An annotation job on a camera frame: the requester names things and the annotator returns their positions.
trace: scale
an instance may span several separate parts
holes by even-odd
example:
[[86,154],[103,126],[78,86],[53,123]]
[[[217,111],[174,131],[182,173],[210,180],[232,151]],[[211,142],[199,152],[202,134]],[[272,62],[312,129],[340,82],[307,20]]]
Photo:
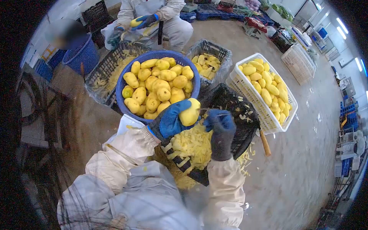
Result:
[[181,11],[192,12],[193,10],[198,9],[198,5],[194,3],[194,0],[192,0],[192,2],[189,1],[190,0],[185,0],[185,6],[183,7],[183,9],[181,9]]

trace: hand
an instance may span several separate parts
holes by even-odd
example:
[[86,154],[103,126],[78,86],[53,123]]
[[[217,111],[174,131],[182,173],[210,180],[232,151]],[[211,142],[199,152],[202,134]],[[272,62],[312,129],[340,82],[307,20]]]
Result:
[[231,113],[227,110],[210,109],[204,125],[207,132],[213,130],[211,158],[216,161],[232,158],[231,143],[234,139],[236,126]]
[[109,39],[107,40],[107,43],[111,44],[115,49],[120,42],[120,37],[123,34],[123,32],[124,29],[122,27],[116,27],[114,29],[114,32],[110,35]]
[[179,119],[179,113],[190,108],[192,103],[188,100],[182,100],[170,105],[163,110],[153,122],[148,124],[148,128],[158,139],[163,141],[168,137],[172,137],[175,134],[180,133],[183,130],[188,130],[192,126],[182,125]]
[[142,21],[142,23],[140,23],[138,26],[136,27],[132,27],[132,31],[135,31],[137,29],[143,29],[146,27],[150,27],[152,23],[158,21],[159,16],[157,14],[151,14],[151,15],[146,15],[143,17],[138,18],[136,21]]

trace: white protective suit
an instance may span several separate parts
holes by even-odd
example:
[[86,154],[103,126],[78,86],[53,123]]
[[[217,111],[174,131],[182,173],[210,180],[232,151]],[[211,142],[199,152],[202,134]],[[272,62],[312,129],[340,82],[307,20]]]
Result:
[[174,178],[162,164],[144,163],[160,141],[132,128],[103,144],[63,192],[57,206],[62,229],[236,230],[243,219],[244,177],[233,158],[210,161],[209,202],[203,224],[183,204]]
[[153,49],[162,49],[162,46],[158,46],[158,21],[151,27],[136,31],[130,30],[131,20],[144,15],[157,14],[159,20],[164,21],[162,33],[170,39],[169,49],[181,52],[193,34],[191,24],[179,17],[184,5],[184,0],[121,0],[117,20],[111,26],[106,27],[110,28],[109,31],[103,31],[105,29],[101,31],[105,36],[106,48],[112,49],[112,46],[107,44],[109,35],[112,34],[111,29],[121,26],[126,31],[123,39],[141,42]]

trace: blue bin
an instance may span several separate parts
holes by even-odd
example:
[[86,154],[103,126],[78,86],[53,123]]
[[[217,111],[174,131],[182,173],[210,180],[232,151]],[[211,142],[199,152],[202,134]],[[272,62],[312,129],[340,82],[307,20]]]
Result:
[[86,35],[86,41],[79,47],[68,50],[63,57],[63,65],[67,65],[72,70],[81,73],[81,63],[84,66],[84,74],[89,74],[98,64],[100,59],[95,44],[92,41],[92,34]]
[[195,67],[195,65],[193,64],[193,62],[191,60],[189,60],[188,58],[184,57],[181,53],[178,52],[174,52],[174,51],[169,51],[169,50],[159,50],[159,51],[150,51],[147,52],[145,54],[142,54],[138,57],[136,57],[134,60],[132,60],[121,72],[119,80],[117,81],[116,84],[116,101],[117,101],[117,105],[119,106],[120,110],[124,113],[124,114],[128,114],[129,116],[131,116],[132,118],[143,122],[144,124],[148,124],[150,122],[152,122],[153,120],[149,120],[149,119],[144,119],[141,117],[138,117],[137,115],[131,113],[129,111],[129,109],[125,106],[124,104],[124,98],[123,95],[121,94],[126,82],[123,79],[123,75],[126,72],[130,72],[130,69],[132,68],[132,64],[135,61],[139,61],[140,63],[150,60],[150,59],[161,59],[164,57],[173,57],[176,61],[177,64],[182,65],[182,66],[190,66],[190,68],[192,69],[193,73],[194,73],[194,78],[192,79],[192,83],[193,83],[193,91],[192,91],[192,98],[197,98],[198,94],[199,94],[199,88],[201,87],[201,81],[200,81],[200,76],[198,73],[197,68]]

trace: person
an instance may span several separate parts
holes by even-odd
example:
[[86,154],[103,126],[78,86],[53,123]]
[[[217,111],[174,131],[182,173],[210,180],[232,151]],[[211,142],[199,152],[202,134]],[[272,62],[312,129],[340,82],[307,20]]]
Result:
[[86,164],[86,173],[63,192],[57,206],[61,228],[238,229],[244,177],[230,151],[236,126],[228,111],[211,109],[204,121],[213,135],[203,222],[184,206],[168,169],[156,161],[144,162],[162,140],[191,128],[178,118],[190,106],[188,100],[172,104],[147,126],[131,128],[104,143],[103,151]]
[[[121,0],[117,20],[113,23],[114,31],[105,39],[108,44],[116,47],[125,32],[125,40],[139,41],[159,49],[156,46],[158,22],[163,21],[162,33],[170,39],[169,49],[181,52],[193,34],[191,24],[179,17],[184,5],[184,0]],[[137,21],[141,21],[141,24],[130,28],[130,21],[135,18],[138,18]]]

